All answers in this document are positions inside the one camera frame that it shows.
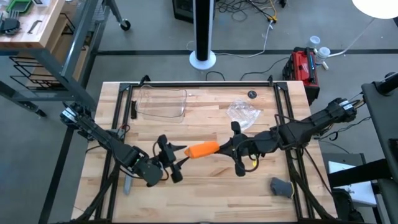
caster wheel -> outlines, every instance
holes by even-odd
[[[45,114],[42,110],[36,111],[36,114],[41,118],[46,118],[47,114]]]
[[[127,19],[123,19],[123,22],[126,24],[126,26],[120,24],[120,28],[122,28],[122,30],[127,31],[130,29],[131,24]]]

concrete floor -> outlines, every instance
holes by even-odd
[[[183,50],[193,40],[191,24],[173,17],[171,1],[116,1],[123,17],[130,20],[132,32],[123,33],[110,15],[101,50]],[[318,35],[322,46],[342,49],[370,21],[351,1],[290,1],[290,7],[279,9],[279,21],[270,31],[267,49],[293,49],[303,46],[311,35]],[[213,49],[261,49],[267,23],[259,14],[248,11],[244,22],[235,22],[230,14],[216,13]],[[398,49],[398,28],[392,20],[377,20],[354,49]],[[250,59],[223,56],[217,58],[213,70],[224,73],[227,80],[239,80],[244,72],[261,71],[286,55],[261,55]],[[316,112],[336,97],[351,98],[360,92],[361,84],[380,80],[386,73],[398,70],[398,55],[346,55],[328,59],[329,71],[318,69],[321,93],[311,106]],[[0,57],[3,74],[14,74],[11,61]],[[268,74],[281,78],[284,63]],[[87,91],[98,99],[105,81],[138,81],[144,75],[153,80],[204,80],[194,71],[187,56],[133,56],[96,59]],[[1,78],[10,85],[3,75]],[[267,75],[253,75],[247,80],[266,80]],[[61,103],[38,103],[48,114],[38,119],[11,102],[0,98],[0,222],[36,223],[49,187],[66,127],[59,121]],[[358,119],[369,115],[364,106]],[[345,125],[336,125],[338,129]],[[363,152],[367,161],[383,158],[373,124],[367,121],[341,134],[337,144],[350,152]],[[329,144],[321,144],[323,152],[339,152]],[[67,221],[83,166],[86,142],[75,135],[62,175],[51,222]],[[374,223],[372,215],[367,222]]]

orange object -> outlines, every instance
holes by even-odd
[[[216,141],[208,141],[203,144],[197,144],[196,146],[190,146],[184,153],[191,159],[197,159],[213,154],[219,149],[220,146]]]

plastic bag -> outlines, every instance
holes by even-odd
[[[260,115],[260,112],[261,110],[256,110],[253,105],[242,99],[232,102],[226,110],[226,113],[232,121],[237,121],[239,123],[241,131],[250,128]]]

butcher block tabletop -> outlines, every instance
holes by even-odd
[[[47,7],[37,7],[32,3],[27,13],[19,15],[20,31],[12,36],[0,35],[0,49],[44,48],[64,4],[65,0],[51,0]],[[6,6],[0,7],[0,13],[4,13],[3,18],[8,16],[6,8]],[[29,34],[29,29],[37,20],[42,22],[38,23]]]
[[[119,82],[103,83],[95,121],[104,129],[110,129]],[[288,82],[290,99],[296,119],[311,115],[302,82]],[[253,136],[275,125],[277,106],[273,88],[270,87],[190,87],[187,91],[185,117],[181,123],[144,119],[130,119],[131,130],[126,134],[126,144],[135,145],[152,155],[152,145],[159,135],[165,134],[174,145],[192,146],[204,141],[224,144],[233,132],[228,106],[243,99],[261,110],[255,123],[243,133]],[[249,99],[248,91],[257,92],[257,98]],[[139,88],[133,91],[137,100]],[[121,125],[125,99],[122,101],[119,125]],[[89,143],[88,147],[98,145]],[[327,181],[318,142],[312,140],[307,147],[323,178]],[[72,218],[82,214],[100,189],[106,151],[102,148],[86,154]],[[176,152],[177,161],[185,158],[183,150]],[[327,212],[336,217],[335,204],[323,186],[308,156],[304,155],[305,170],[310,190]],[[249,158],[244,158],[251,166]],[[238,177],[230,157],[210,155],[190,159],[182,166],[183,180],[174,184],[171,179],[160,181],[154,187],[146,187],[143,180],[134,179],[129,195],[123,193],[125,175],[120,173],[113,214],[113,222],[296,222],[292,199],[274,196],[269,184],[272,177],[289,181],[285,152],[276,150],[260,158],[256,171]],[[104,200],[106,215],[109,191]],[[299,191],[303,215],[307,217],[305,199]]]

